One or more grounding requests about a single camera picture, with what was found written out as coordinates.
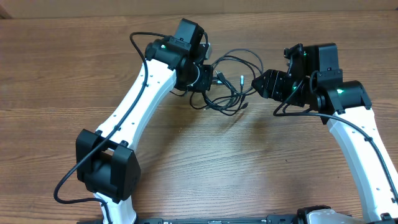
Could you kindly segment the thin black cable silver plugs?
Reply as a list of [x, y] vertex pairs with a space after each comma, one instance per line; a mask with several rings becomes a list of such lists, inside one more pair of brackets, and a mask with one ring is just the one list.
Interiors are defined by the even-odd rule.
[[[259, 61], [259, 66], [256, 64], [245, 60], [241, 57], [237, 57], [232, 55], [235, 52], [247, 52], [255, 56]], [[264, 72], [264, 64], [260, 56], [252, 50], [249, 49], [232, 49], [227, 51], [223, 56], [216, 59], [211, 66], [215, 74], [213, 75], [212, 82], [214, 85], [223, 85], [229, 90], [229, 95], [226, 96], [219, 96], [214, 100], [211, 100], [210, 97], [207, 95], [206, 92], [203, 92], [201, 95], [203, 97], [204, 105], [200, 107], [196, 107], [192, 103], [193, 93], [190, 96], [190, 106], [196, 110], [215, 110], [220, 112], [226, 116], [233, 116], [239, 111], [245, 109], [248, 106], [248, 102], [244, 102], [247, 96], [253, 95], [256, 90], [253, 87], [249, 87], [247, 90], [244, 89], [245, 78], [244, 75], [241, 75], [239, 78], [239, 89], [237, 89], [224, 75], [222, 72], [216, 70], [216, 67], [224, 61], [232, 61], [238, 62], [245, 65], [252, 74], [253, 78], [256, 78], [258, 75], [261, 75]]]

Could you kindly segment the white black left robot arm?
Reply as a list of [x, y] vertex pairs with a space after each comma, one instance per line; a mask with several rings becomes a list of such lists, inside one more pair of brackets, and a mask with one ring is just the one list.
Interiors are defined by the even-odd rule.
[[82, 130], [76, 139], [78, 180], [93, 193], [102, 223], [135, 223], [131, 195], [141, 177], [136, 149], [160, 102], [176, 88], [207, 91], [212, 68], [205, 65], [211, 45], [198, 37], [162, 36], [140, 53], [142, 67], [122, 102], [96, 131]]

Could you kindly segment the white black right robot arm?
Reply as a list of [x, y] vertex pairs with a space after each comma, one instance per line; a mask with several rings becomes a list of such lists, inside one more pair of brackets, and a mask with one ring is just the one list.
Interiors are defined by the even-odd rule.
[[372, 103], [358, 81], [340, 69], [267, 70], [252, 81], [263, 97], [280, 102], [274, 116], [319, 117], [344, 154], [363, 211], [361, 223], [397, 223], [397, 171], [377, 130]]

